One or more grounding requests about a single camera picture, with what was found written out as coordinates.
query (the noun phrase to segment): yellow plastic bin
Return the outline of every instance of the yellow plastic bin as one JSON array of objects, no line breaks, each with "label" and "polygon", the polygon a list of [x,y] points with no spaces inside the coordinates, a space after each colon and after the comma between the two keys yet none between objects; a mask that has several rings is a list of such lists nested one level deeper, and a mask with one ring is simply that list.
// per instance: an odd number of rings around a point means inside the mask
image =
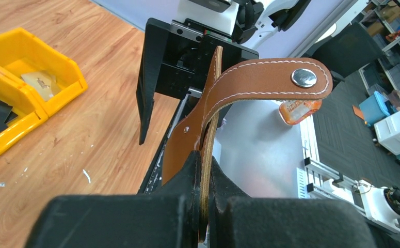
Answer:
[{"label": "yellow plastic bin", "polygon": [[[29,92],[50,117],[87,89],[87,83],[73,60],[23,28],[0,35],[0,67],[6,77],[19,85],[28,86]],[[61,89],[46,102],[21,79],[21,75],[37,71],[54,75]]]},{"label": "yellow plastic bin", "polygon": [[0,100],[12,106],[12,111],[18,115],[7,124],[8,128],[0,133],[0,154],[48,119],[28,87],[12,81],[0,68]]}]

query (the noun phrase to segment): wooden table surface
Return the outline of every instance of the wooden table surface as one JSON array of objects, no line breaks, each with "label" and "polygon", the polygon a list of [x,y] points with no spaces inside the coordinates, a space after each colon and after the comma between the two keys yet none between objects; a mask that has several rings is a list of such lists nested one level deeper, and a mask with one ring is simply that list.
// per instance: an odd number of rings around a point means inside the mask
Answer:
[{"label": "wooden table surface", "polygon": [[143,33],[87,0],[0,0],[0,33],[19,26],[76,61],[89,89],[0,156],[0,247],[22,247],[57,195],[135,194],[178,103],[156,94],[139,146]]}]

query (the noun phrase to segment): gray carpet floor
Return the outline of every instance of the gray carpet floor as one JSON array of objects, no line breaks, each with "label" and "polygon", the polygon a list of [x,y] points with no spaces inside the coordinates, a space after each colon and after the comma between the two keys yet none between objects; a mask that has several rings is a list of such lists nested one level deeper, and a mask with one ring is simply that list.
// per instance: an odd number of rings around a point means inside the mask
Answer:
[{"label": "gray carpet floor", "polygon": [[[367,178],[377,187],[400,188],[400,166],[394,156],[374,145],[373,131],[353,113],[352,105],[358,107],[366,98],[364,83],[354,73],[323,100],[314,114],[320,160],[353,179]],[[400,234],[392,237],[400,241]]]}]

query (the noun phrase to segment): small rivet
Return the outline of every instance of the small rivet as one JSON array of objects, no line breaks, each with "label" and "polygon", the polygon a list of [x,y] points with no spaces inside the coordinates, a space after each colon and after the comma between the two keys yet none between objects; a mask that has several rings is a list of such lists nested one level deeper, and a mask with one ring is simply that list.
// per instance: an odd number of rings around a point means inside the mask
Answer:
[{"label": "small rivet", "polygon": [[291,80],[302,88],[310,88],[317,83],[317,75],[308,69],[297,69],[291,74]]}]

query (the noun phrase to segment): blue bin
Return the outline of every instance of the blue bin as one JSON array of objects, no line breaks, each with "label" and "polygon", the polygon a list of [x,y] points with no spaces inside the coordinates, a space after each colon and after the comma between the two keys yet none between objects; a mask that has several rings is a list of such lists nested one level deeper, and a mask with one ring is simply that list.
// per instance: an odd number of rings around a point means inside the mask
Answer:
[{"label": "blue bin", "polygon": [[364,120],[367,121],[369,126],[373,126],[378,121],[390,116],[385,101],[385,97],[383,97],[381,93],[375,91],[373,95],[359,105]]}]

